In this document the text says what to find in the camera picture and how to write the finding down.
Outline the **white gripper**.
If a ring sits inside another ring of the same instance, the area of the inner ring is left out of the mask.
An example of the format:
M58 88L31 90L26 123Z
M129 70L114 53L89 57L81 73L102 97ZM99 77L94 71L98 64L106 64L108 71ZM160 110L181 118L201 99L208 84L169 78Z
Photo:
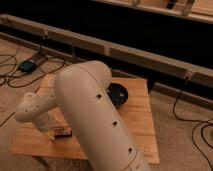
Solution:
M52 130L54 127L58 127L60 123L54 116L49 113L43 113L33 120L33 124L40 132L46 133L49 140L55 140Z

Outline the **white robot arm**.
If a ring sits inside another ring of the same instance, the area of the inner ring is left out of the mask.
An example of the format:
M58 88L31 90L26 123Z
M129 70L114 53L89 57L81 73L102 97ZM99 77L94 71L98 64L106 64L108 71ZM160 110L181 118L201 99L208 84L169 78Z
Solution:
M107 95L111 80L109 67L100 61L73 64L56 75L47 94L25 94L15 118L42 126L47 112L57 107L95 171L151 171Z

